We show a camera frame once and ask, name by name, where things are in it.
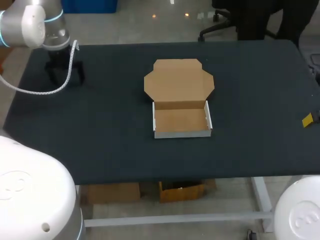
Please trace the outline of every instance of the cardboard box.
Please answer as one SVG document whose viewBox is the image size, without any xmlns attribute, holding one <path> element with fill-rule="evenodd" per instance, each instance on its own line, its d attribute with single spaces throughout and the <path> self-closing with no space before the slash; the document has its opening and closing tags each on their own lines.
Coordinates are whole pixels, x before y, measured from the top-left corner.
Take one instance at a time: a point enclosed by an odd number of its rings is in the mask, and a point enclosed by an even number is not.
<svg viewBox="0 0 320 240">
<path fill-rule="evenodd" d="M 208 102 L 214 78 L 197 59 L 162 59 L 144 77 L 144 91 L 153 99 L 154 138 L 210 137 Z"/>
<path fill-rule="evenodd" d="M 137 182 L 87 185 L 85 192 L 85 202 L 90 205 L 130 203 L 140 200 L 140 188 Z"/>
<path fill-rule="evenodd" d="M 0 0 L 0 10 L 8 9 L 12 3 L 13 0 Z"/>
<path fill-rule="evenodd" d="M 201 198 L 205 186 L 202 182 L 159 182 L 160 203 L 189 201 Z"/>
</svg>

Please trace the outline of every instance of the dark tablecloth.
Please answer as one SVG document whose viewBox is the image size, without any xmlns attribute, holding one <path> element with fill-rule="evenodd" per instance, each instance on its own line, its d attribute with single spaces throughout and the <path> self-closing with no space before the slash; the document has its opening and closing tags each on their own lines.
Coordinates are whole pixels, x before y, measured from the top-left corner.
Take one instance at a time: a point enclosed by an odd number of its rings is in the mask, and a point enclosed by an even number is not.
<svg viewBox="0 0 320 240">
<path fill-rule="evenodd" d="M 43 49 L 20 87 L 53 90 Z M 320 174 L 320 91 L 288 41 L 82 46 L 86 74 L 61 93 L 17 93 L 4 129 L 61 161 L 76 184 Z M 196 58 L 214 77 L 212 137 L 154 139 L 144 76 L 157 59 Z"/>
</svg>

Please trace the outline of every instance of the open cardboard box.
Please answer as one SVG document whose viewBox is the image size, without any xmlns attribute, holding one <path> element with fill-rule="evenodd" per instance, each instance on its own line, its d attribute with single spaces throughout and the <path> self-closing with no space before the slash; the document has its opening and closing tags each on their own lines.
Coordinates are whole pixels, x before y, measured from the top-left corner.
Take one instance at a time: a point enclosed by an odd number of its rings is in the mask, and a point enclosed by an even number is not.
<svg viewBox="0 0 320 240">
<path fill-rule="evenodd" d="M 144 77 L 144 91 L 153 99 L 154 138 L 210 137 L 208 102 L 214 78 L 197 59 L 161 59 Z"/>
</svg>

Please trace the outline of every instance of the gray floor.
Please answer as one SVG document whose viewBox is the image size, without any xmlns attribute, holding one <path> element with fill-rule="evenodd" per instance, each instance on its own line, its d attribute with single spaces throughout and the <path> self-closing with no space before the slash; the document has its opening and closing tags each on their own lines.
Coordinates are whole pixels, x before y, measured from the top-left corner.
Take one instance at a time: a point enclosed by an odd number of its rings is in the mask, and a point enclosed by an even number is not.
<svg viewBox="0 0 320 240">
<path fill-rule="evenodd" d="M 119 0 L 115 14 L 70 14 L 67 25 L 73 39 L 81 45 L 194 42 L 199 32 L 212 23 L 211 0 Z M 276 31 L 281 12 L 273 15 L 269 29 Z M 208 41 L 236 39 L 230 28 L 208 35 Z M 320 43 L 320 7 L 303 34 L 303 44 Z M 3 77 L 14 85 L 21 79 L 31 50 L 16 48 L 5 61 Z M 0 85 L 0 128 L 4 123 L 14 92 Z M 289 177 L 266 177 L 272 204 L 277 202 Z M 218 179 L 217 190 L 197 201 L 159 204 L 156 199 L 143 198 L 139 203 L 95 205 L 93 217 L 117 218 L 151 215 L 225 213 L 253 211 L 257 204 L 249 179 Z M 274 240 L 273 233 L 263 233 L 259 221 L 207 223 L 175 223 L 159 225 L 93 228 L 88 240 L 111 239 L 219 239 L 243 240 L 247 229 L 259 232 L 260 240 Z"/>
</svg>

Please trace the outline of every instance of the yellow object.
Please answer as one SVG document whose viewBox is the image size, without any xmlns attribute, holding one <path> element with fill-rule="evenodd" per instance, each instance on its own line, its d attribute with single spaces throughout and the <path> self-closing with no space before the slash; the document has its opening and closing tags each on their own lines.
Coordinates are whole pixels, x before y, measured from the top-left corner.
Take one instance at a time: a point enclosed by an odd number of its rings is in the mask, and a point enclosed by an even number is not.
<svg viewBox="0 0 320 240">
<path fill-rule="evenodd" d="M 312 124 L 314 122 L 314 119 L 311 115 L 311 113 L 308 114 L 308 116 L 306 116 L 303 120 L 302 120 L 302 124 L 303 127 L 307 127 L 308 125 Z"/>
</svg>

